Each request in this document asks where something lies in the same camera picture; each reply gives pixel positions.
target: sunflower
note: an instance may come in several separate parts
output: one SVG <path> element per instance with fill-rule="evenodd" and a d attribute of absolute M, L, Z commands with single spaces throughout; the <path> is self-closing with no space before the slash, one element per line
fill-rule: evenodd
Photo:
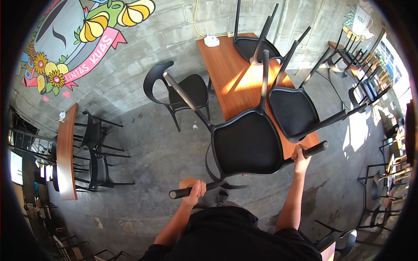
<path fill-rule="evenodd" d="M 46 59 L 46 55 L 43 53 L 36 53 L 36 59 L 34 61 L 35 65 L 35 71 L 38 74 L 45 73 L 45 64 L 48 62 L 48 59 Z"/>
<path fill-rule="evenodd" d="M 49 75 L 49 82 L 52 83 L 54 87 L 62 87 L 64 86 L 65 80 L 64 77 L 62 77 L 62 73 L 59 72 L 59 70 L 52 71 Z"/>

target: hand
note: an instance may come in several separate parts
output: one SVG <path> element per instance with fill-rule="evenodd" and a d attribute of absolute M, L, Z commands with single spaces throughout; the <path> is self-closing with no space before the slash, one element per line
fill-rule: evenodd
<path fill-rule="evenodd" d="M 206 193 L 206 183 L 192 177 L 183 179 L 178 186 L 180 189 L 192 187 L 190 195 L 182 198 L 182 202 L 187 205 L 195 206 L 197 200 Z"/>
<path fill-rule="evenodd" d="M 302 149 L 306 150 L 307 147 L 303 146 L 302 144 L 298 144 L 296 145 L 292 154 L 292 159 L 295 161 L 295 167 L 293 169 L 295 175 L 304 175 L 306 173 L 306 169 L 308 168 L 309 162 L 311 161 L 312 156 L 305 158 L 303 156 Z"/>

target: monitor screen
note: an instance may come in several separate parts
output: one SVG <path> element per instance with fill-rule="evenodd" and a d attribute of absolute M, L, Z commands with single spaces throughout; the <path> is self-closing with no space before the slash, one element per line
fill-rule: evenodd
<path fill-rule="evenodd" d="M 22 178 L 22 157 L 11 152 L 10 157 L 10 173 L 12 175 L 12 181 L 23 185 L 23 178 Z"/>

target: person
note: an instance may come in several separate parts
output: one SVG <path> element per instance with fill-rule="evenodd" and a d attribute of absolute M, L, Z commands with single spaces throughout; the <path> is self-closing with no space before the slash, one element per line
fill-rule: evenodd
<path fill-rule="evenodd" d="M 177 212 L 139 260 L 322 260 L 298 232 L 305 172 L 311 160 L 303 157 L 302 149 L 306 147 L 296 145 L 292 154 L 293 182 L 274 235 L 258 229 L 257 217 L 227 201 L 225 191 L 219 194 L 216 207 L 191 214 L 206 192 L 206 183 L 185 178 L 179 186 L 192 187 L 190 195 L 182 198 Z"/>

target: wall mural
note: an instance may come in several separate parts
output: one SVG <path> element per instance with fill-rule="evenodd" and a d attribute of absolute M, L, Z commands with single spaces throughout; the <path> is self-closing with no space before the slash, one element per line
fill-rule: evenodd
<path fill-rule="evenodd" d="M 364 42 L 365 39 L 372 38 L 374 34 L 369 31 L 373 24 L 372 12 L 374 10 L 372 4 L 367 0 L 359 0 L 356 7 L 353 5 L 348 6 L 351 12 L 344 16 L 347 17 L 347 21 L 342 24 L 344 32 L 347 33 L 347 38 L 354 38 L 356 42 Z"/>
<path fill-rule="evenodd" d="M 74 81 L 89 73 L 110 47 L 127 43 L 116 24 L 135 26 L 154 10 L 152 0 L 55 0 L 32 33 L 16 75 L 23 73 L 22 83 L 37 87 L 41 95 L 57 96 L 64 85 L 72 91 Z M 70 97 L 70 92 L 63 95 Z"/>

